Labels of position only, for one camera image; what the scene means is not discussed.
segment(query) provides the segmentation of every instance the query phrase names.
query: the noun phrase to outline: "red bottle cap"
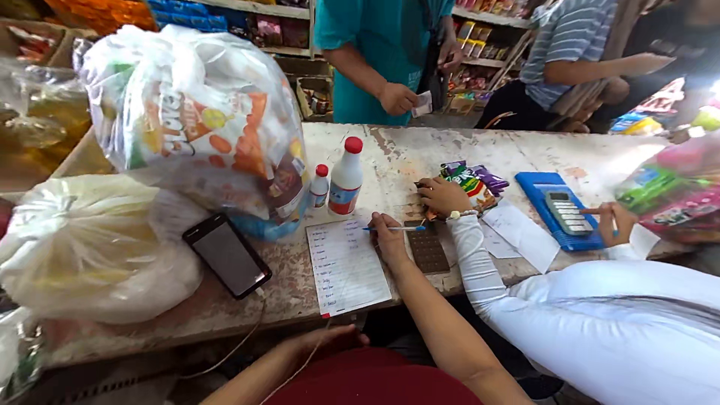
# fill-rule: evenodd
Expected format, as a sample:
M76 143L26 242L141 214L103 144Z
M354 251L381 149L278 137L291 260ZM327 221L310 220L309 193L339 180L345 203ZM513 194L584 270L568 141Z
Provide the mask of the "red bottle cap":
M345 140L345 150L358 154L362 152L362 140L356 136L351 136Z
M318 167L315 167L315 174L320 177L328 176L328 167L324 164L318 164Z

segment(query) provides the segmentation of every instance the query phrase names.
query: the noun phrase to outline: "pen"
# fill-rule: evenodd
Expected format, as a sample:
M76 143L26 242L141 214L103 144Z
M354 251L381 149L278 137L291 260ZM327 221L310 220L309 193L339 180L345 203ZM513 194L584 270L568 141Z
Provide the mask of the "pen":
M374 231L375 228L362 228L363 231ZM424 231L424 226L393 226L388 228L391 231Z

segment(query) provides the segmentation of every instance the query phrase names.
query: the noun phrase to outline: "bracelet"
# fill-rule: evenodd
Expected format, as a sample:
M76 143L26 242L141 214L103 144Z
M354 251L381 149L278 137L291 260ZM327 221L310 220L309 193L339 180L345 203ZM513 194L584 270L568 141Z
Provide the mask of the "bracelet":
M463 211L463 212L452 211L452 212L450 212L449 219L458 219L460 217L466 217L466 216L470 216L470 215L477 216L477 211L476 210L467 210L467 211Z

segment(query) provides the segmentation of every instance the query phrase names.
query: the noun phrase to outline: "wooden counter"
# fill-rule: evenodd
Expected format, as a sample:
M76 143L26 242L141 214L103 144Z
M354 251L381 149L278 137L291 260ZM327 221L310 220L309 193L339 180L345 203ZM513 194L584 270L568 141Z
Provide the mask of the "wooden counter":
M413 182L436 176L441 163L466 159L470 164L484 164L492 173L507 179L510 187L504 197L544 226L514 182L515 173L558 172L587 206L593 206L612 200L612 186L667 145L661 138L619 135L374 128L325 123L305 123L303 128L310 167L320 163L332 165L339 160L345 137L363 140L364 185L354 212L363 221L369 221L373 211L388 213L401 222L421 218L422 207ZM319 317L304 227L331 221L336 219L325 209L308 211L295 234L278 243L254 243L274 273L264 286L268 295L262 321L265 327ZM452 271L428 279L445 295L460 293L462 283L456 255L444 227L441 239ZM686 246L661 241L651 257L688 250ZM560 251L551 270L599 258L600 252ZM538 274L523 258L494 261L506 284ZM393 293L390 304L399 303L395 286L391 279L389 282ZM89 362L239 334L257 322L261 307L254 294L242 301L233 300L207 273L192 297L141 324L109 326L85 321L45 321L50 343L48 365Z

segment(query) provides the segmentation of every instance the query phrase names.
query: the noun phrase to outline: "small white bottle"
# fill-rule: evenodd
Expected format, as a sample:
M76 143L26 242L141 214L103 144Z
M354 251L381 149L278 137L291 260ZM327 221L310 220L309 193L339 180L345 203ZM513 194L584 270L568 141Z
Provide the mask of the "small white bottle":
M355 136L347 138L343 158L333 167L328 208L338 215L348 215L355 209L355 202L362 186L361 151L360 138Z
M328 167L324 164L318 164L315 167L315 178L310 183L310 194L312 195L312 207L321 208L325 205L325 199L328 197Z

